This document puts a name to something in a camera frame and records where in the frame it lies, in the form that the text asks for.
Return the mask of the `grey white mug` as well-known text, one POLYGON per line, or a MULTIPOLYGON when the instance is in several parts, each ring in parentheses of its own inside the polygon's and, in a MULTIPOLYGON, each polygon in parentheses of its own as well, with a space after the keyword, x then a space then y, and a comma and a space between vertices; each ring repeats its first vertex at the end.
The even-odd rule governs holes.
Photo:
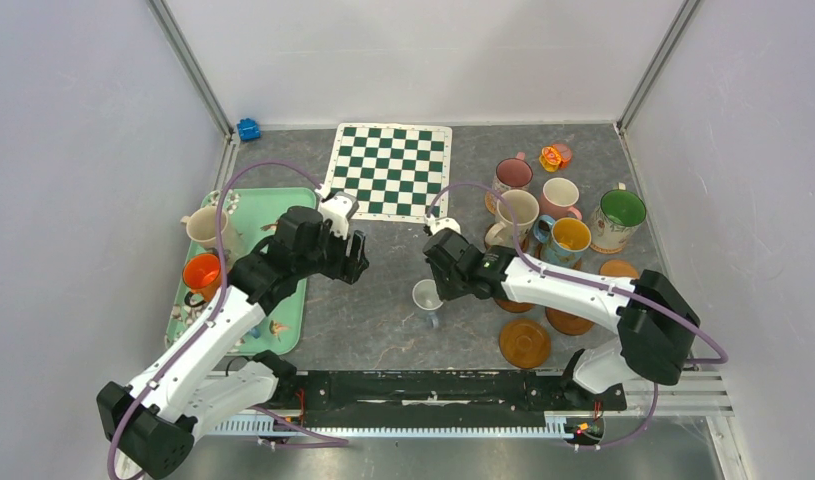
POLYGON ((411 298, 416 316, 431 328, 437 329, 440 326, 439 310, 443 301, 438 295, 435 281, 432 279, 418 281, 412 288, 411 298))

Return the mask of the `cream ceramic mug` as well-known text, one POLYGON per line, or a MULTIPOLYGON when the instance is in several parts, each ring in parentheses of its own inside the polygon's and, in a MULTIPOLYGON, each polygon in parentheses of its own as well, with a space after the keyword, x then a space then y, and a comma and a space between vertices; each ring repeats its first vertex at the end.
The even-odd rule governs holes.
POLYGON ((523 190, 509 190, 496 201, 495 221, 484 236, 486 247, 513 248, 517 243, 522 250, 529 244, 529 234, 540 215, 538 200, 523 190))

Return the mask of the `brown wooden ridged coaster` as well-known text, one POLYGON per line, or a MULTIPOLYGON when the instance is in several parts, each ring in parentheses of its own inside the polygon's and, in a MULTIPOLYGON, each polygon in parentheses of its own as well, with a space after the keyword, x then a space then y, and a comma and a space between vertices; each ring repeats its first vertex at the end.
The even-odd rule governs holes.
POLYGON ((594 326, 590 320, 550 307, 545 308, 545 315, 555 330, 568 336, 583 335, 594 326))
POLYGON ((508 322, 499 333, 498 345, 504 359, 520 369, 540 367, 551 353, 548 331, 526 318, 508 322))

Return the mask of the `yellow interior mug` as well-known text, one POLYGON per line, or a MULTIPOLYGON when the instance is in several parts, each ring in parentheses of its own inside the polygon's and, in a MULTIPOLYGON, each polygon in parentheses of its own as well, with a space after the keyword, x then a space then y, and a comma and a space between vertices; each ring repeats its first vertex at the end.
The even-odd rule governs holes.
POLYGON ((573 268, 590 247, 590 229, 577 218, 541 215, 533 225, 539 243, 537 258, 551 265, 573 268))

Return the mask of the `pink ghost pattern mug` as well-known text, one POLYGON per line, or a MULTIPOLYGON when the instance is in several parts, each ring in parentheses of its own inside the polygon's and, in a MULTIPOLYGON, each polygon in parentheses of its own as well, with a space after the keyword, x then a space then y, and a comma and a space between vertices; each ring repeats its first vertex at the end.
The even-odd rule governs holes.
POLYGON ((518 152, 497 164, 491 189, 499 195, 513 189, 527 190, 533 176, 533 169, 526 160, 526 153, 518 152))

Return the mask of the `pink mug cream interior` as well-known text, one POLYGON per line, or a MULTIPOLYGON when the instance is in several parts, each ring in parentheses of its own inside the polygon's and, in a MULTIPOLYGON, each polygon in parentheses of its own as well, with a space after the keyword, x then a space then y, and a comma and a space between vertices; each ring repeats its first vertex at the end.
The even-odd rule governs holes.
POLYGON ((579 197, 579 189, 572 181, 560 177, 549 179, 543 184, 539 197, 540 213, 554 219, 572 217, 581 220, 582 214, 576 208, 579 197))

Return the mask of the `green interior cartoon mug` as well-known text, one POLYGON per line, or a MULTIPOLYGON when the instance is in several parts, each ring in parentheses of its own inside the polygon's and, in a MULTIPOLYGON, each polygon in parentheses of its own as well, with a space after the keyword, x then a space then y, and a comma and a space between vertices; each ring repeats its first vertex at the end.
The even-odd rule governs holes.
POLYGON ((626 247, 646 217, 647 208, 643 200, 619 182, 614 189, 602 195, 587 222, 591 243, 605 248, 615 248, 620 244, 626 247))

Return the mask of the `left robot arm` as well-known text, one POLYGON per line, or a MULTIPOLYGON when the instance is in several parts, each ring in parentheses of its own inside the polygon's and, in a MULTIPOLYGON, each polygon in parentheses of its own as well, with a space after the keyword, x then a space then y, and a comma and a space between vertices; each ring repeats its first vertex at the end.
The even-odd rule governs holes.
POLYGON ((346 284, 359 279, 369 262, 364 234, 349 229, 356 209, 336 198, 317 208, 289 208, 274 234, 234 263, 220 292, 178 342, 127 385, 110 382, 101 389, 96 401, 110 442, 110 478, 117 476, 117 453, 143 473, 165 478, 216 425, 266 401, 280 408, 295 399, 296 368, 270 350, 215 383, 202 382, 300 281, 316 274, 346 284))

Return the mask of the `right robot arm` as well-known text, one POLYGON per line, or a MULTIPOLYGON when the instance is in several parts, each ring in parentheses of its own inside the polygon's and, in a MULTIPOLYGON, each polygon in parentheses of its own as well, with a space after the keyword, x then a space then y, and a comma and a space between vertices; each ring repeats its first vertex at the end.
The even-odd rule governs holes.
POLYGON ((642 378, 676 385, 689 361, 700 320, 662 273, 609 277, 551 265, 504 246, 486 251, 457 230, 428 227, 423 247, 443 300, 474 296, 553 308, 612 333, 610 341, 569 361, 563 400, 585 408, 616 384, 642 378))

